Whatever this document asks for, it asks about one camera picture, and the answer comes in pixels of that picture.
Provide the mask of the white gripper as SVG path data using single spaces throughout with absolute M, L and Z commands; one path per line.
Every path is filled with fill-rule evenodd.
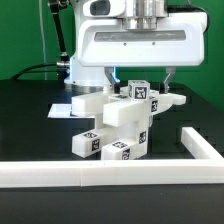
M 115 94 L 120 80 L 115 67 L 167 67 L 159 92 L 167 94 L 175 67 L 197 66 L 204 60 L 207 16 L 203 12 L 172 13 L 155 30 L 125 30 L 120 19 L 87 20 L 79 30 L 77 58 L 87 67 L 105 67 Z

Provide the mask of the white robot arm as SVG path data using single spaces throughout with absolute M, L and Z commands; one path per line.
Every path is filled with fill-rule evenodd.
M 67 80 L 86 91 L 120 91 L 121 67 L 164 67 L 167 91 L 176 69 L 204 60 L 208 13 L 168 0 L 70 0 L 76 50 Z

